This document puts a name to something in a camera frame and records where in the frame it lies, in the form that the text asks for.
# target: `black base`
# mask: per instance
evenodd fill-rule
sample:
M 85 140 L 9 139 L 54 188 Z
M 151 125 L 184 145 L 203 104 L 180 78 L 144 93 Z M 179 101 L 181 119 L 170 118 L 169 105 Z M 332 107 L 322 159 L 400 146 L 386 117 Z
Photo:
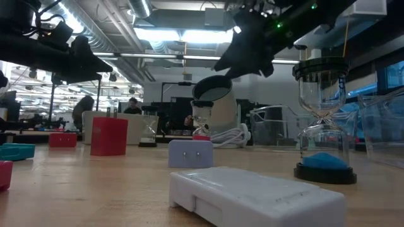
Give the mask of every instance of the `black base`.
M 298 163 L 294 169 L 294 175 L 296 178 L 318 183 L 345 185 L 356 183 L 356 174 L 351 167 L 346 170 L 326 170 L 311 168 Z
M 156 148 L 157 147 L 157 143 L 139 143 L 139 147 L 140 148 Z

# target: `wooden tabletop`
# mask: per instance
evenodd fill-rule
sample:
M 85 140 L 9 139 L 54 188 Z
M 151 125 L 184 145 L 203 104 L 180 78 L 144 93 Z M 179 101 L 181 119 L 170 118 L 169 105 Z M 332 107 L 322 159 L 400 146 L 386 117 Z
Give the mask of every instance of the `wooden tabletop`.
M 14 162 L 11 188 L 0 194 L 0 226 L 211 226 L 182 208 L 169 208 L 167 145 L 128 146 L 126 156 L 94 157 L 89 146 L 37 146 L 35 158 Z M 215 151 L 216 166 L 293 178 L 299 153 L 266 148 Z M 404 226 L 404 170 L 353 153 L 355 185 L 322 188 L 345 194 L 347 226 Z

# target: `black cap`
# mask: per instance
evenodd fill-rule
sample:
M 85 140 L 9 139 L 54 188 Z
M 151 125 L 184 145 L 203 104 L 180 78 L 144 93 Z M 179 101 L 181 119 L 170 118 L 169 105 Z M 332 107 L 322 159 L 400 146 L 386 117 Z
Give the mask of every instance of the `black cap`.
M 298 80 L 303 75 L 320 71 L 338 71 L 343 75 L 348 74 L 349 65 L 343 57 L 320 57 L 306 61 L 300 61 L 293 67 L 293 76 Z

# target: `red cube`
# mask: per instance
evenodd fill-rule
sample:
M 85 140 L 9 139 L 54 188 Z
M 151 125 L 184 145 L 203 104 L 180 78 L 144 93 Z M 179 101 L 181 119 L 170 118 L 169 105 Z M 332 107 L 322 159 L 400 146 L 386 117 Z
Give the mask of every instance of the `red cube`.
M 13 172 L 12 161 L 0 161 L 0 192 L 10 188 L 12 172 Z
M 51 148 L 73 148 L 77 144 L 75 133 L 51 133 L 49 135 L 49 147 Z
M 128 120 L 94 117 L 91 155 L 112 156 L 126 154 Z

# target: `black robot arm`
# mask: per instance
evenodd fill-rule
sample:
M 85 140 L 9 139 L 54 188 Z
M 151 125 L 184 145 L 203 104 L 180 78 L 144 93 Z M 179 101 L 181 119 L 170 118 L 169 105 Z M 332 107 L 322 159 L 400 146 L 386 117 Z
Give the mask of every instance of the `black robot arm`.
M 268 77 L 273 73 L 274 55 L 319 25 L 331 30 L 335 20 L 355 0 L 275 0 L 275 6 L 288 7 L 273 17 L 244 4 L 234 16 L 241 32 L 234 32 L 233 40 L 214 69 L 230 68 L 226 76 L 237 78 L 245 74 Z

